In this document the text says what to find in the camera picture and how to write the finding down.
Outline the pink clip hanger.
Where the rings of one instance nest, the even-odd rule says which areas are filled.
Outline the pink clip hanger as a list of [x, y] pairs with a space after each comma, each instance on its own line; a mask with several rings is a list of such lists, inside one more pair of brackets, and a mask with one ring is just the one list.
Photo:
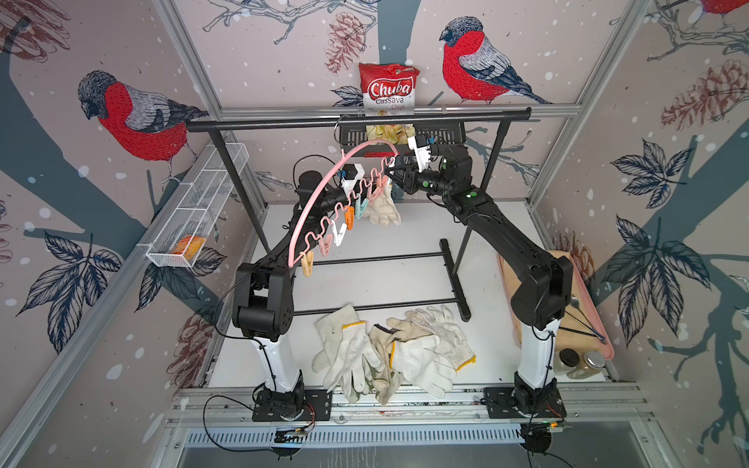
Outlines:
[[[341, 193], [336, 192], [331, 197], [326, 198], [323, 202], [318, 204], [318, 199], [323, 194], [324, 189], [327, 187], [328, 182], [333, 176], [340, 171], [345, 164], [360, 150], [364, 149], [368, 145], [374, 144], [385, 144], [390, 148], [392, 153], [392, 159], [398, 155], [398, 150], [395, 145], [388, 140], [380, 138], [379, 140], [365, 140], [362, 144], [354, 146], [351, 150], [341, 150], [341, 160], [335, 163], [331, 171], [323, 177], [322, 181], [313, 190], [307, 202], [304, 204], [304, 209], [295, 224], [295, 229], [292, 232], [292, 238], [288, 249], [288, 267], [294, 269], [298, 266], [298, 263], [304, 262], [307, 256], [307, 252], [313, 249], [312, 241], [320, 241], [327, 228], [325, 222], [335, 222], [339, 217], [339, 211], [349, 207], [354, 199], [358, 199], [359, 195], [352, 192], [351, 189], [341, 189]], [[319, 227], [322, 229], [320, 234], [315, 231], [315, 225], [312, 227], [306, 227], [305, 224], [310, 213], [314, 210], [320, 210], [323, 214], [323, 220]]]

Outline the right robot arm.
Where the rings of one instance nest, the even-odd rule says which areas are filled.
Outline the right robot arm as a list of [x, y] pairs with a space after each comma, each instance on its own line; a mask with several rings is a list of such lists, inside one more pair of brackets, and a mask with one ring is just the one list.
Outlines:
[[472, 158], [462, 146], [446, 150], [436, 170], [407, 163], [385, 172], [408, 194], [440, 197], [456, 220], [483, 237], [512, 268], [520, 286], [510, 304], [524, 325], [516, 386], [534, 391], [550, 386], [554, 344], [572, 296], [573, 263], [538, 247], [472, 183]]

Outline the white knit glove yellow cuff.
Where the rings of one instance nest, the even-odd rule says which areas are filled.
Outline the white knit glove yellow cuff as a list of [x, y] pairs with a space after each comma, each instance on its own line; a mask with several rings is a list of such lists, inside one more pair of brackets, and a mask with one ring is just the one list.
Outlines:
[[384, 193], [368, 204], [364, 217], [368, 218], [372, 224], [383, 226], [399, 226], [401, 224], [401, 216], [392, 199], [392, 188], [391, 184], [386, 185]]

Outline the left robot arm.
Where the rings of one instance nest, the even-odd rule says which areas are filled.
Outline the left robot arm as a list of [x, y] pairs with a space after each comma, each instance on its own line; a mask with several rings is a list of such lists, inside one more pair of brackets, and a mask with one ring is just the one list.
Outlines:
[[301, 254], [314, 249], [327, 229], [321, 225], [336, 204], [346, 196], [340, 187], [326, 185], [309, 212], [305, 205], [312, 200], [323, 175], [307, 171], [298, 177], [294, 206], [287, 234], [258, 261], [241, 264], [236, 273], [232, 307], [232, 325], [248, 339], [261, 356], [265, 387], [276, 393], [290, 393], [302, 385], [302, 371], [296, 365], [291, 347], [284, 339], [294, 318], [294, 282], [298, 261], [290, 253]]

